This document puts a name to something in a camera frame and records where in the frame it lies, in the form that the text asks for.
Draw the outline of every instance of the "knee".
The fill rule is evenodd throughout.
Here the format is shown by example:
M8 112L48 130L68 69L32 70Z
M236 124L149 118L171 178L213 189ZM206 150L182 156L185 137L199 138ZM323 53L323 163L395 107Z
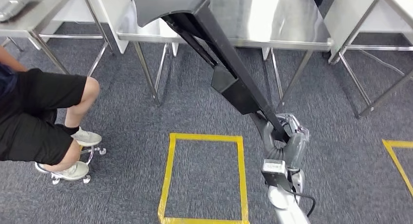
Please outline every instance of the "knee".
M73 140L62 162L74 164L75 162L79 161L79 159L80 159L80 145L77 143L76 140Z
M99 82L92 77L87 77L86 84L85 84L85 90L83 91L84 97L96 98L99 95L99 92L100 92Z

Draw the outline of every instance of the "yellow tape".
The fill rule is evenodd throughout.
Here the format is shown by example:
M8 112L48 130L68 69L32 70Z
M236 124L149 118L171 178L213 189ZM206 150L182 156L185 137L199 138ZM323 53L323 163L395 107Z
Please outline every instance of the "yellow tape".
M227 135L202 135L186 133L169 134L169 151L167 166L165 169L164 184L162 186L161 200L158 207L158 218L161 224L249 224L248 221L248 198L246 193L246 178L244 165L244 145L241 136ZM192 218L170 218L165 217L165 209L169 193L169 186L172 176L173 157L175 154L176 140L202 140L202 141L225 141L237 143L238 170L240 174L240 197L241 197L241 217L242 220L214 220L214 219L192 219Z
M241 216L243 221L248 221L248 198L246 194L246 178L244 165L244 144L241 136L237 137L238 170L240 173Z
M187 133L172 133L172 134L175 134L175 138L179 140L238 142L238 137L240 137L240 136L231 136L231 135L204 135L204 134L187 134Z
M407 185L407 188L410 191L410 194L413 196L413 187L412 184L410 183L409 178L407 177L406 173L404 172L403 167L401 166L396 154L393 151L393 147L395 148L411 148L413 149L413 142L409 141L391 141L391 140L382 140L384 147L386 148L387 152L389 152L391 158L393 159L394 164L396 165L398 171L401 174L401 177L403 178L404 182Z

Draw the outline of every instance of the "black shorts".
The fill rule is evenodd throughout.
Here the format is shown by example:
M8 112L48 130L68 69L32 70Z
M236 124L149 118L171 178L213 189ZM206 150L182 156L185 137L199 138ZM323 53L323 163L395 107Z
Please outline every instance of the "black shorts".
M14 90L0 98L0 161L60 163L73 139L37 116L79 104L85 84L86 77L79 75L40 69L18 73Z

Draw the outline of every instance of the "white sneaker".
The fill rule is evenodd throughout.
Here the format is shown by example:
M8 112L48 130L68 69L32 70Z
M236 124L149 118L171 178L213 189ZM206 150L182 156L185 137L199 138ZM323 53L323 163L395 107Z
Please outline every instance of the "white sneaker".
M81 127L79 127L79 130L72 135L73 139L75 139L81 146L94 146L100 143L102 141L102 136L90 132L90 131L84 131Z
M51 172L43 168L42 164L35 163L35 168L41 173L52 173L56 178L74 181L82 179L89 173L89 166L84 162L76 162L73 166L62 171Z

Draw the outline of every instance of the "sock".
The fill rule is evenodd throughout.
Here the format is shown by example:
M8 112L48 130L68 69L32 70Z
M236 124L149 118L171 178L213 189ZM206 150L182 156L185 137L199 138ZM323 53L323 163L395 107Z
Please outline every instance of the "sock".
M73 135L79 130L79 127L68 128L67 126L62 125L62 124L56 124L56 126L62 128L64 130L64 132L66 132L69 135Z

